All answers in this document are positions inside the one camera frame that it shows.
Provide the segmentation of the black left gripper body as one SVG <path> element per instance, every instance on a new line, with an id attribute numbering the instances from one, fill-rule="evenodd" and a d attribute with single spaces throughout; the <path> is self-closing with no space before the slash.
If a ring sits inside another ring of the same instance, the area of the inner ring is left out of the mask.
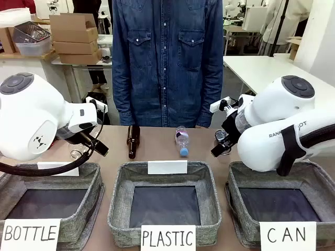
<path id="1" fill-rule="evenodd" d="M 86 146 L 89 150 L 95 151 L 98 145 L 98 138 L 93 137 L 85 132 L 79 132 L 79 138 L 82 145 Z"/>

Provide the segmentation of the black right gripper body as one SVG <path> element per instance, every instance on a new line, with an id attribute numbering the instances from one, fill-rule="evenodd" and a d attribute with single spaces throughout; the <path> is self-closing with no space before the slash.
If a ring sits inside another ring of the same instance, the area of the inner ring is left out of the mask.
<path id="1" fill-rule="evenodd" d="M 235 123 L 237 112 L 233 112 L 228 115 L 226 120 L 222 123 L 223 130 L 227 133 L 224 138 L 224 146 L 234 146 L 237 142 L 241 133 L 238 131 Z"/>

